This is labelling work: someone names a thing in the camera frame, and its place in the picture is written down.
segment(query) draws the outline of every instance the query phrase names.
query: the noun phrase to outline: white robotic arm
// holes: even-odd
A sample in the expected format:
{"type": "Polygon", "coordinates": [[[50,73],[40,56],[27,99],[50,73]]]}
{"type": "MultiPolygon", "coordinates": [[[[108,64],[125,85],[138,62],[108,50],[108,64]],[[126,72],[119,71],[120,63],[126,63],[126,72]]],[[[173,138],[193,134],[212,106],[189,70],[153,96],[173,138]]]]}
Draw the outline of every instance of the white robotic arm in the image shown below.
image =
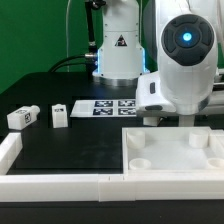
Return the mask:
{"type": "MultiPolygon", "coordinates": [[[[201,4],[211,10],[208,2],[201,4]]],[[[187,0],[155,0],[153,7],[158,71],[139,78],[137,112],[165,116],[205,111],[217,68],[217,32],[213,26],[217,19],[200,16],[198,5],[192,6],[187,0]]]]}

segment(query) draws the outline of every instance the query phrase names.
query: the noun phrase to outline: green wall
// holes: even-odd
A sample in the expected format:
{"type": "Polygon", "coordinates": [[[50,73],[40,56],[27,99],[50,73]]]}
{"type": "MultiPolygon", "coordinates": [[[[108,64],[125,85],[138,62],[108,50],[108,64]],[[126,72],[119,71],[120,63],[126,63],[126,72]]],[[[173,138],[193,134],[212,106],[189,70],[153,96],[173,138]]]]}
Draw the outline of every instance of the green wall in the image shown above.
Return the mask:
{"type": "MultiPolygon", "coordinates": [[[[1,0],[0,93],[22,76],[47,71],[55,62],[66,57],[67,3],[68,0],[1,0]]],[[[70,55],[87,52],[84,0],[72,1],[69,21],[70,55]]],[[[94,23],[100,45],[100,12],[94,12],[94,23]]],[[[221,56],[219,65],[224,67],[221,56]]]]}

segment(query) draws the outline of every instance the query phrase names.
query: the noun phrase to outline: black table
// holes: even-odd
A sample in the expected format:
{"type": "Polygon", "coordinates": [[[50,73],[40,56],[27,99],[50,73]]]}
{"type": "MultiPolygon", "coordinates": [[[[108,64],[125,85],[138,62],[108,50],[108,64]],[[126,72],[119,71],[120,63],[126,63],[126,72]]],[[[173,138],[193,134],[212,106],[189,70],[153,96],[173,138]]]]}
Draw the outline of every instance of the black table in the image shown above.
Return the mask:
{"type": "MultiPolygon", "coordinates": [[[[33,73],[0,95],[0,142],[7,136],[6,115],[38,105],[38,121],[22,133],[23,150],[9,170],[17,174],[122,173],[122,127],[142,127],[142,118],[69,118],[53,129],[51,106],[76,100],[133,99],[135,87],[110,87],[86,73],[33,73]]],[[[177,118],[162,126],[177,126],[177,118]]],[[[196,125],[223,129],[224,115],[198,116],[196,125]]],[[[223,223],[224,200],[136,202],[0,203],[0,223],[223,223]]]]}

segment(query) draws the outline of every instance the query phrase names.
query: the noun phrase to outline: circular hole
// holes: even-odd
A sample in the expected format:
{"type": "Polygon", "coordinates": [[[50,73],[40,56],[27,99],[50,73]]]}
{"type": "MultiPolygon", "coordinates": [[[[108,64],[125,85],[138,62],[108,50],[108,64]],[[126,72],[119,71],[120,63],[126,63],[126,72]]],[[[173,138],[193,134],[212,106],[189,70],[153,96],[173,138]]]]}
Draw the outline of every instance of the circular hole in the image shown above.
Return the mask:
{"type": "Polygon", "coordinates": [[[147,170],[151,167],[151,162],[147,159],[133,159],[129,162],[129,167],[131,170],[147,170]]]}
{"type": "Polygon", "coordinates": [[[224,159],[211,158],[208,159],[208,165],[213,169],[223,169],[224,168],[224,159]]]}

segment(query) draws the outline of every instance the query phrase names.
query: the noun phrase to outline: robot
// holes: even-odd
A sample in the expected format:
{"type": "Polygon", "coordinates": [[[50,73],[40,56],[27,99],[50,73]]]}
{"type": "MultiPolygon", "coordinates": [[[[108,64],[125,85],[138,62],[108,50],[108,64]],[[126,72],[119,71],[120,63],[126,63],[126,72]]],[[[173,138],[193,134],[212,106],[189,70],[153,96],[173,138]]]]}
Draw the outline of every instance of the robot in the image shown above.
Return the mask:
{"type": "Polygon", "coordinates": [[[93,0],[102,6],[103,44],[98,50],[93,80],[113,86],[137,85],[145,68],[145,50],[139,43],[139,5],[136,0],[93,0]]]}
{"type": "Polygon", "coordinates": [[[179,115],[179,126],[193,126],[195,114],[224,112],[224,91],[213,92],[217,43],[223,44],[223,27],[218,26],[220,17],[214,18],[215,10],[220,10],[218,0],[149,2],[144,30],[158,71],[138,80],[137,113],[145,117],[145,124],[157,125],[160,116],[179,115]],[[207,19],[200,5],[206,5],[207,19]]]}

